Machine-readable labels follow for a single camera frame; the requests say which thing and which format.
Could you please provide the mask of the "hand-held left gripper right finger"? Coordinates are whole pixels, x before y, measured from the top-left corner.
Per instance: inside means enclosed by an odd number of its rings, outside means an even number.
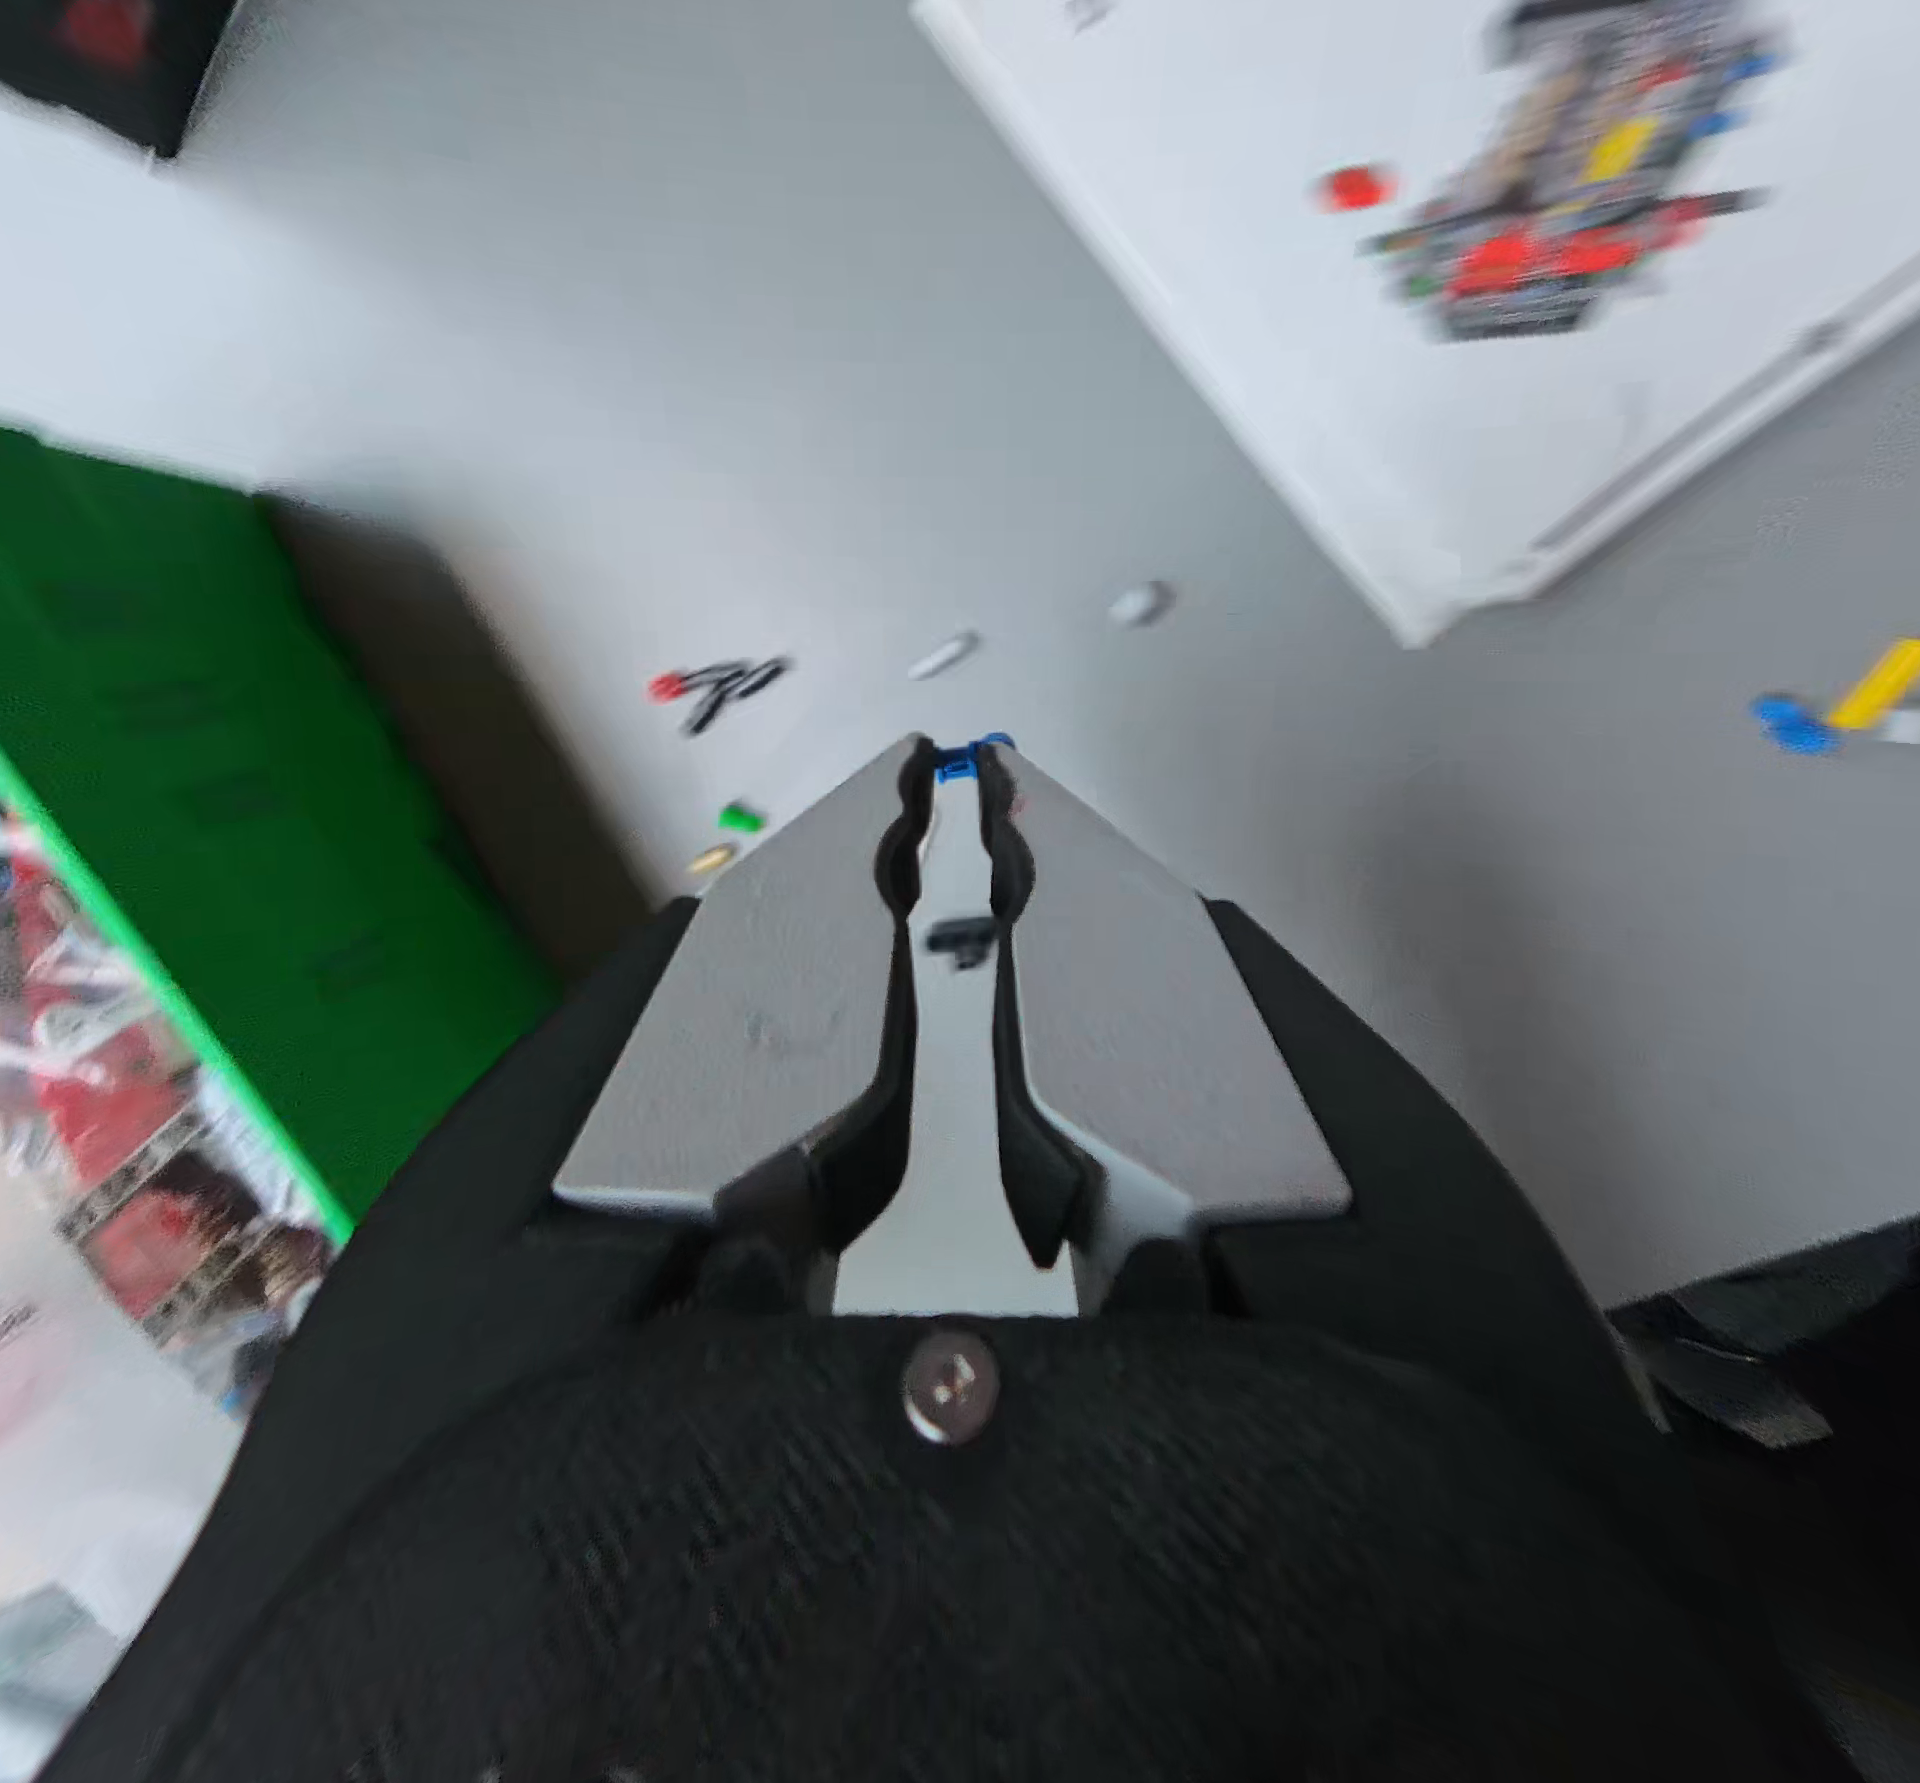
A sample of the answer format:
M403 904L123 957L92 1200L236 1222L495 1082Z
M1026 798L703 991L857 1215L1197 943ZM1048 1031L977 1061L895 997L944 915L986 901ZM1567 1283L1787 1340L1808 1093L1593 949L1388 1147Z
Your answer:
M1096 1316L1143 1245L1348 1217L1354 1190L1205 901L1003 740L979 747L1000 1177Z

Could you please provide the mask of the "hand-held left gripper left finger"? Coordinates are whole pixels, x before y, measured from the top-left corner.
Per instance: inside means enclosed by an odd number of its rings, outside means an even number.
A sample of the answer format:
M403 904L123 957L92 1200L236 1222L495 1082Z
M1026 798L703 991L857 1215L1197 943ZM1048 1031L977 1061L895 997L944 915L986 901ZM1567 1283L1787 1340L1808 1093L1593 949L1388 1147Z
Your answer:
M919 1004L921 740L724 874L644 1004L553 1195L768 1243L807 1306L900 1194Z

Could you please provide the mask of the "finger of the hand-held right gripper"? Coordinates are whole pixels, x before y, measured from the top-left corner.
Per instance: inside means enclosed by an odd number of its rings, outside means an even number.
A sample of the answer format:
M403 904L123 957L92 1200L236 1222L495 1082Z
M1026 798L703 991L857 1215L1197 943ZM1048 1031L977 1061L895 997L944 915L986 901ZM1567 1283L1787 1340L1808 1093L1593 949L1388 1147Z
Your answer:
M1663 1397L1764 1451L1812 1448L1834 1437L1828 1415L1759 1357L1631 1333L1626 1355Z

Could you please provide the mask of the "black and red lego piece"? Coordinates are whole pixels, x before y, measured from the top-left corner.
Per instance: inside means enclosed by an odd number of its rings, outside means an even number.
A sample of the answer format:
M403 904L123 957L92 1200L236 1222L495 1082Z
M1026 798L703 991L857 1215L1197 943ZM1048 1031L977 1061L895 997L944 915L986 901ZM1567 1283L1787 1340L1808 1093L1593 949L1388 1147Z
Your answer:
M696 670L662 673L650 680L646 694L662 709L689 705L680 734L696 740L707 736L729 709L780 682L791 669L791 658L772 656L757 662L729 660Z

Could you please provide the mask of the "yellow lego axle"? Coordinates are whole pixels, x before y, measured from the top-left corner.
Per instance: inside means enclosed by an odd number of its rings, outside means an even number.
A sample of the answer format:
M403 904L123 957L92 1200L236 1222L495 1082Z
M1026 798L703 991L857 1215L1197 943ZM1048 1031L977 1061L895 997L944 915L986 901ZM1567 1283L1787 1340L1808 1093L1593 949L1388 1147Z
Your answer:
M1822 716L1841 738L1891 736L1918 713L1918 640L1904 637L1838 694Z

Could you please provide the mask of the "open lego instruction booklet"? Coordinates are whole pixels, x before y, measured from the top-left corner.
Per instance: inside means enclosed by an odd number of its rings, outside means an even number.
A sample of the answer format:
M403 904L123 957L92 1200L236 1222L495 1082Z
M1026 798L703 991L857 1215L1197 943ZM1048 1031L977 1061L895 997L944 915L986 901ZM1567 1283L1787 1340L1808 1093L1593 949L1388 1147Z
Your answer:
M915 0L1402 645L1916 321L1918 0Z

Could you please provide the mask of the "green plastic bin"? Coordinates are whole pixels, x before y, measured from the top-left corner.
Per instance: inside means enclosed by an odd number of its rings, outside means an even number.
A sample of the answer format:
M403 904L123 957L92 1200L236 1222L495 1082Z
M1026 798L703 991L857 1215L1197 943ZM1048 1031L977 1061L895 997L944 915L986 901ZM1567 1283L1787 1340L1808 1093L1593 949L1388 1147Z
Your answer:
M554 1002L247 494L3 441L5 795L337 1242Z

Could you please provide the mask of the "clear plastic bag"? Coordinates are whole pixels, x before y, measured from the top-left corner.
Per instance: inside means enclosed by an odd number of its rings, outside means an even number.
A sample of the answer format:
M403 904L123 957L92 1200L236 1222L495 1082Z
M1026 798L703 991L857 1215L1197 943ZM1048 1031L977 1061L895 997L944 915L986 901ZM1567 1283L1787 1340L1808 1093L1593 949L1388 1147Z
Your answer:
M194 1546L340 1238L5 803L3 1739L31 1779Z

